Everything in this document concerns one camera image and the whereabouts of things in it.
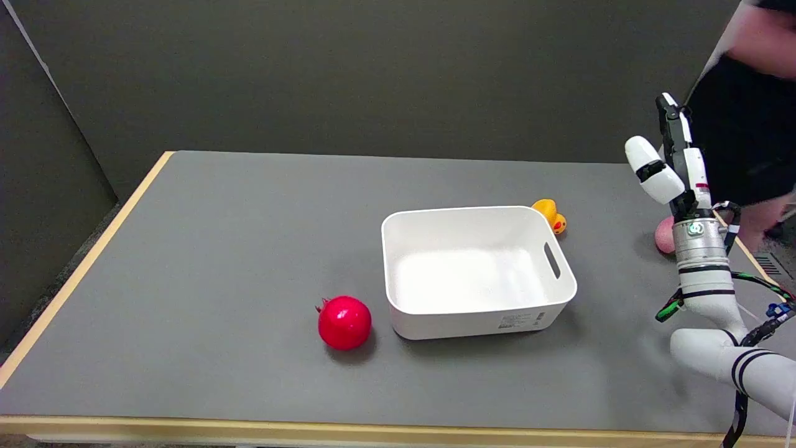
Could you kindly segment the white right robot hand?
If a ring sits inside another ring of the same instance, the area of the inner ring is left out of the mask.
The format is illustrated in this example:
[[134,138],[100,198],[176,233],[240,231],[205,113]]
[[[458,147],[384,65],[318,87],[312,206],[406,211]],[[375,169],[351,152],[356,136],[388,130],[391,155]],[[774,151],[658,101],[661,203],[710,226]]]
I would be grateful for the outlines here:
[[660,204],[667,204],[675,222],[713,215],[713,201],[700,148],[694,145],[685,108],[669,93],[655,99],[659,114],[662,147],[633,136],[626,140],[629,167],[645,192]]

